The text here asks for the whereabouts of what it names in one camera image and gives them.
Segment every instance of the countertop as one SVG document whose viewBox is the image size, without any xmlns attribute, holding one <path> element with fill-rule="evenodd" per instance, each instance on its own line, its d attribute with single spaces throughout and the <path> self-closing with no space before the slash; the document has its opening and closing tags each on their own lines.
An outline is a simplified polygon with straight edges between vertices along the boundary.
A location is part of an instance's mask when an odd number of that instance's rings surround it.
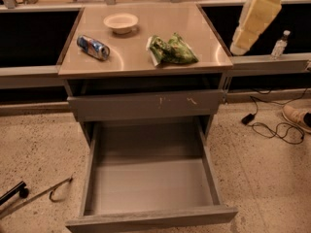
<svg viewBox="0 0 311 233">
<path fill-rule="evenodd" d="M 131 13 L 138 25 L 131 33 L 117 35 L 103 20 L 116 13 Z M 158 35 L 164 41 L 179 33 L 199 61 L 193 64 L 153 64 L 146 51 L 148 38 Z M 106 61 L 97 60 L 77 46 L 79 35 L 87 35 L 107 45 Z M 177 73 L 217 72 L 232 68 L 232 63 L 195 3 L 129 3 L 87 5 L 69 45 L 58 75 L 65 79 L 106 76 L 148 76 Z"/>
</svg>

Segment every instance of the clear plastic bottle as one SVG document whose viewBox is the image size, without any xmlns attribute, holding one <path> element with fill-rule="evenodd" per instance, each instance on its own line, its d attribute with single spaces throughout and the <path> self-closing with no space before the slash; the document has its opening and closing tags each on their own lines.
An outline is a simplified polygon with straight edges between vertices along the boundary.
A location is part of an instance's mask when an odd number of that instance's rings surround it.
<svg viewBox="0 0 311 233">
<path fill-rule="evenodd" d="M 271 53 L 272 59 L 276 60 L 283 54 L 285 47 L 288 45 L 288 38 L 290 34 L 291 31 L 289 30 L 285 30 L 283 32 L 282 38 L 276 42 L 274 49 Z"/>
</svg>

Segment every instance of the can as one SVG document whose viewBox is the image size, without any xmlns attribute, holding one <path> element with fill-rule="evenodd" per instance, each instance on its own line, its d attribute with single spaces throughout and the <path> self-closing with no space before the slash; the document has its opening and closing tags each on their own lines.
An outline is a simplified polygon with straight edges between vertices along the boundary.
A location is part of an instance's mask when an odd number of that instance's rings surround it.
<svg viewBox="0 0 311 233">
<path fill-rule="evenodd" d="M 100 60 L 108 59 L 110 54 L 110 49 L 106 45 L 86 35 L 78 36 L 77 45 L 87 54 Z"/>
</svg>

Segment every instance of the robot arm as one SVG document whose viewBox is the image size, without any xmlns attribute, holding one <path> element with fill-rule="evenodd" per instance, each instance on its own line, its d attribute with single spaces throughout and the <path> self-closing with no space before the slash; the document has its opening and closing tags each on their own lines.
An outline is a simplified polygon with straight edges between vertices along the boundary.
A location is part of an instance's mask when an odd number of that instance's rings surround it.
<svg viewBox="0 0 311 233">
<path fill-rule="evenodd" d="M 244 4 L 230 51 L 244 55 L 282 9 L 281 0 L 249 0 Z"/>
</svg>

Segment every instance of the concrete floor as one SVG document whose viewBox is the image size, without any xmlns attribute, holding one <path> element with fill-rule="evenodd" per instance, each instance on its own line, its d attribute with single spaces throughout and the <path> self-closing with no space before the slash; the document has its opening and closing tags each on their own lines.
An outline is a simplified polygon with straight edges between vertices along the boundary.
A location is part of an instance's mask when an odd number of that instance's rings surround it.
<svg viewBox="0 0 311 233">
<path fill-rule="evenodd" d="M 311 96 L 292 102 L 310 109 Z M 256 121 L 274 128 L 283 122 L 281 106 L 259 103 Z M 311 232 L 311 135 L 300 145 L 267 139 L 240 120 L 253 103 L 221 105 L 208 145 L 225 204 L 238 215 L 228 224 L 151 230 L 149 233 L 304 233 Z M 0 220 L 0 232 L 69 233 L 64 223 L 78 216 L 89 149 L 66 104 L 0 108 L 0 195 L 20 181 L 29 198 L 69 177 L 55 194 L 46 194 Z M 289 140 L 299 140 L 290 132 Z M 0 213 L 18 204 L 15 196 Z"/>
</svg>

